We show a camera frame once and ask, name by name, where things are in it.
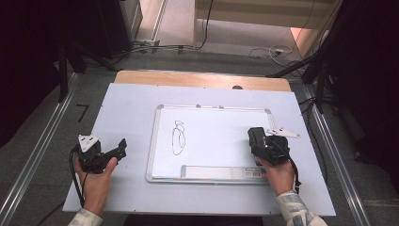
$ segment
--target wrist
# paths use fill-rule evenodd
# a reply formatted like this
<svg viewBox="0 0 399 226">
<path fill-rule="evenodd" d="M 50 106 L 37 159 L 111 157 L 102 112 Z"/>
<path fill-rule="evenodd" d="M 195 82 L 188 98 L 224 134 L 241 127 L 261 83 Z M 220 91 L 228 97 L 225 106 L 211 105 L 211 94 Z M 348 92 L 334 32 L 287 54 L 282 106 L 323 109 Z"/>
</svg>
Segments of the wrist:
<svg viewBox="0 0 399 226">
<path fill-rule="evenodd" d="M 88 210 L 89 212 L 101 217 L 104 212 L 105 202 L 103 201 L 85 201 L 83 208 Z"/>
</svg>

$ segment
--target black controller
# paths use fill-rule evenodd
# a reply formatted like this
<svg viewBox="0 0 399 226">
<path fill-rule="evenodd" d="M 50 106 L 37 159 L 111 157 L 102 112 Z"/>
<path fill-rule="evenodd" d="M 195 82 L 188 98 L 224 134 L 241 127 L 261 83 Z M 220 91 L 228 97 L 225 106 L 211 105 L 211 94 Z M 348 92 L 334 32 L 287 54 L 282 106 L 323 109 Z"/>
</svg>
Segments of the black controller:
<svg viewBox="0 0 399 226">
<path fill-rule="evenodd" d="M 123 157 L 126 156 L 126 140 L 123 139 L 119 147 L 109 151 L 108 153 L 101 152 L 101 143 L 100 140 L 97 141 L 91 148 L 89 148 L 86 152 L 82 152 L 82 149 L 79 146 L 78 156 L 79 162 L 82 166 L 82 170 L 84 172 L 90 173 L 102 173 L 106 168 L 106 164 L 108 164 L 109 160 L 112 157 L 117 157 L 118 161 L 120 161 Z"/>
<path fill-rule="evenodd" d="M 248 135 L 249 146 L 255 156 L 274 166 L 288 161 L 290 148 L 286 137 L 266 136 L 262 127 L 250 128 Z"/>
</svg>

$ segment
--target black marker drawing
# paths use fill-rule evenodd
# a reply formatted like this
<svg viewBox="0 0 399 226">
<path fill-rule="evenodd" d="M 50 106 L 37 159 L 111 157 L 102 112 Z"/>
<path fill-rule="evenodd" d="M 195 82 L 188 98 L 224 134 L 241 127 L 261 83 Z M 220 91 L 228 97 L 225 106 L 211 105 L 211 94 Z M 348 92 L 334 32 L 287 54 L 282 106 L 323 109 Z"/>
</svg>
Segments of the black marker drawing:
<svg viewBox="0 0 399 226">
<path fill-rule="evenodd" d="M 175 121 L 176 127 L 172 130 L 172 150 L 175 155 L 179 155 L 185 146 L 184 126 L 182 121 Z"/>
</svg>

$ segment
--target person's left hand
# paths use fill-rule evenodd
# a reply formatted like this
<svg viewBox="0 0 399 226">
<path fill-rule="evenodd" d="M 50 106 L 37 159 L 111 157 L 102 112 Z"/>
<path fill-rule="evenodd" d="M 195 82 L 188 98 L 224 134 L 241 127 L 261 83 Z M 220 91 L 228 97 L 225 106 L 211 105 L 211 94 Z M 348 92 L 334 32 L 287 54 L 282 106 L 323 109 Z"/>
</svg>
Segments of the person's left hand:
<svg viewBox="0 0 399 226">
<path fill-rule="evenodd" d="M 83 194 L 85 197 L 85 205 L 83 208 L 99 217 L 101 217 L 103 214 L 106 199 L 108 198 L 109 178 L 117 166 L 117 163 L 118 159 L 113 157 L 111 160 L 109 160 L 103 173 L 89 173 L 88 177 L 86 178 Z M 85 180 L 86 173 L 83 172 L 78 158 L 75 159 L 74 168 L 79 176 L 80 185 L 82 185 L 83 181 Z"/>
</svg>

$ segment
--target gray carpet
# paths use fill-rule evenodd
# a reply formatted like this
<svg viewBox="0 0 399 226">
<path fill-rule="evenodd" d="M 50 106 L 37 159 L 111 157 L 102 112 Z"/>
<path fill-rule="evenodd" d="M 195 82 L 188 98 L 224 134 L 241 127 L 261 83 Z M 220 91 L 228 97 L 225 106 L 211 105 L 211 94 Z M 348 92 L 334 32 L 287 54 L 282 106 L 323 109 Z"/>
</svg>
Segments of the gray carpet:
<svg viewBox="0 0 399 226">
<path fill-rule="evenodd" d="M 183 72 L 234 73 L 263 76 L 282 69 L 267 58 L 253 59 L 247 56 L 229 56 L 197 52 L 176 52 L 158 50 L 157 53 L 133 53 L 117 64 L 126 70 L 165 70 Z M 44 216 L 58 206 L 67 196 L 71 185 L 68 157 L 79 134 L 89 134 L 101 107 L 109 83 L 116 73 L 104 68 L 89 68 L 81 74 L 71 103 L 59 124 L 40 165 L 21 200 L 10 225 L 36 225 Z M 298 101 L 306 99 L 303 87 L 297 79 L 289 75 L 292 90 Z M 21 127 L 17 135 L 0 149 L 0 198 L 2 202 L 24 162 L 33 150 L 47 121 L 56 106 L 58 89 L 55 89 Z M 83 108 L 76 104 L 89 105 L 83 120 L 77 121 Z M 374 165 L 354 161 L 356 148 L 351 142 L 342 121 L 334 116 L 325 105 L 327 122 L 337 141 L 341 155 L 358 189 L 369 219 L 373 225 L 395 225 L 399 222 L 398 194 L 394 191 L 389 175 Z M 318 127 L 311 117 L 311 126 L 322 146 L 326 159 L 329 193 L 333 200 L 337 217 L 326 218 L 328 225 L 356 225 L 346 197 L 328 157 Z M 320 154 L 313 141 L 321 169 L 324 169 Z M 45 225 L 67 225 L 74 213 L 57 211 Z M 127 215 L 106 213 L 104 225 L 122 225 Z M 284 225 L 281 216 L 264 218 L 264 225 Z"/>
</svg>

